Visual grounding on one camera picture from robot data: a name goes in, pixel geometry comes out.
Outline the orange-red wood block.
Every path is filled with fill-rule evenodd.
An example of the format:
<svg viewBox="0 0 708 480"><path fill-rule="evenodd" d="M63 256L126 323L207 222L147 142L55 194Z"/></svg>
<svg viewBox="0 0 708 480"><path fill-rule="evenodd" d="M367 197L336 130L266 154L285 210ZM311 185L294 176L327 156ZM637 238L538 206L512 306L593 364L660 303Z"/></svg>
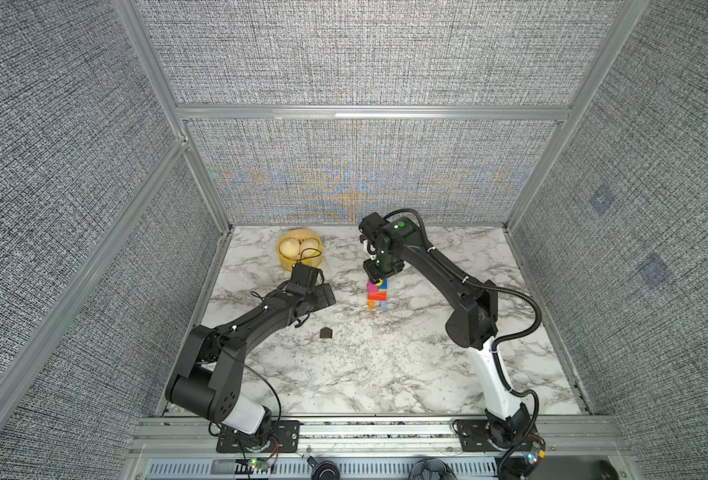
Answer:
<svg viewBox="0 0 708 480"><path fill-rule="evenodd" d="M386 291L369 292L368 300L373 302L382 302L388 299L388 293Z"/></svg>

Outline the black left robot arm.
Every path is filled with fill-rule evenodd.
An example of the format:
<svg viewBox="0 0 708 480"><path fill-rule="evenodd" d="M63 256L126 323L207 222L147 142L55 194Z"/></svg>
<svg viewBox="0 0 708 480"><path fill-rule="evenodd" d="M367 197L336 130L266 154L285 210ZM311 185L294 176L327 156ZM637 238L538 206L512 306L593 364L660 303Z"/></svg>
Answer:
<svg viewBox="0 0 708 480"><path fill-rule="evenodd" d="M277 428L271 409L242 393L245 372L257 375L247 357L262 342L336 299L324 273L298 263L291 277L260 298L260 304L217 327L196 326L186 337L165 389L168 402L219 427L247 437L268 437Z"/></svg>

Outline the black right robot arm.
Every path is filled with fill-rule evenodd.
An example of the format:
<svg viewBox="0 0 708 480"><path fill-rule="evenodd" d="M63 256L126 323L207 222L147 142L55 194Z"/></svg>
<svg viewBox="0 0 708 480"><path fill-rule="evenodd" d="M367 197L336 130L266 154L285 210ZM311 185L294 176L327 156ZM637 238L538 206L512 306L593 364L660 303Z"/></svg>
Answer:
<svg viewBox="0 0 708 480"><path fill-rule="evenodd" d="M406 265L421 273L447 300L452 313L445 323L450 339L470 355L482 385L490 441L498 449L518 448L534 429L540 400L532 389L516 389L500 353L500 346L535 333L542 310L529 295L481 281L457 266L428 238L425 223L415 209L374 212L359 226L360 241L369 259L363 268L377 283L402 272ZM498 300L501 294L526 302L535 318L526 329L499 336Z"/></svg>

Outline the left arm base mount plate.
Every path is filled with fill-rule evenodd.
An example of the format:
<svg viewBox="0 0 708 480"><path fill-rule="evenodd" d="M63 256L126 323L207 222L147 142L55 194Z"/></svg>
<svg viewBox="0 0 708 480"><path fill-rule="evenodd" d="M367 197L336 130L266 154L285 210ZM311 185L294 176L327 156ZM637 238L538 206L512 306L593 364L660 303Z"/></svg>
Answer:
<svg viewBox="0 0 708 480"><path fill-rule="evenodd" d="M272 453L296 453L302 423L295 420L272 421L254 434L224 426L217 437L216 452L268 455Z"/></svg>

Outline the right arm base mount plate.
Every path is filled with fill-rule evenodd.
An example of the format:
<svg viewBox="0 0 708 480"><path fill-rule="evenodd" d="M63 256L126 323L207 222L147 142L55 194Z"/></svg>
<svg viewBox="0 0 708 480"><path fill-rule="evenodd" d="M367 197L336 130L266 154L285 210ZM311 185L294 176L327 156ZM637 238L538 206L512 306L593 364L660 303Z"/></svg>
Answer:
<svg viewBox="0 0 708 480"><path fill-rule="evenodd" d="M456 434L463 452L505 453L510 445L498 446L494 443L487 419L455 419L451 429ZM517 452L533 452L536 456L546 450L545 439L535 430L517 447Z"/></svg>

